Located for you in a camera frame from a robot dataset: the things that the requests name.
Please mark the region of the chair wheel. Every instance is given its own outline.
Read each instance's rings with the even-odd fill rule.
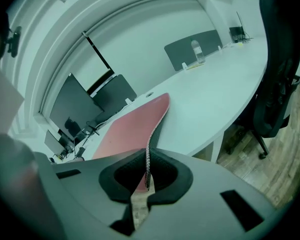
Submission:
[[[264,152],[259,155],[260,160],[265,159],[266,157],[267,155]]]

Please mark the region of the wooden floor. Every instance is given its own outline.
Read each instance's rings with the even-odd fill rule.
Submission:
[[[277,208],[292,200],[300,189],[300,86],[293,94],[293,104],[287,127],[274,138],[265,138],[269,149],[267,158],[260,160],[261,146],[251,133],[235,148],[232,155],[226,149],[241,129],[232,125],[225,133],[217,163],[265,194]],[[204,159],[205,150],[195,155]],[[154,193],[153,183],[148,193],[134,193],[131,197],[136,228],[146,219],[147,197]]]

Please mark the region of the table leg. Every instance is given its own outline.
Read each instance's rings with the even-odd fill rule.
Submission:
[[[216,138],[211,144],[206,147],[206,159],[212,163],[216,163],[220,152],[224,133]]]

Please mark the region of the black office chair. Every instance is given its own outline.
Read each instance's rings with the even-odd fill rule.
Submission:
[[[227,152],[232,154],[245,134],[252,131],[264,151],[259,158],[264,159],[269,151],[262,138],[273,138],[280,128],[288,125],[289,116],[284,118],[286,109],[300,83],[300,77],[295,76],[300,62],[300,30],[291,23],[275,0],[260,0],[259,5],[267,40],[268,61],[255,95],[235,121],[244,130]]]

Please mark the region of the gray desk divider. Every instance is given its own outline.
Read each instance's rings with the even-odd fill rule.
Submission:
[[[175,71],[182,70],[182,63],[190,65],[197,61],[196,55],[191,47],[191,39],[197,40],[201,46],[204,56],[208,56],[222,47],[219,34],[216,30],[210,30],[190,35],[164,47]]]

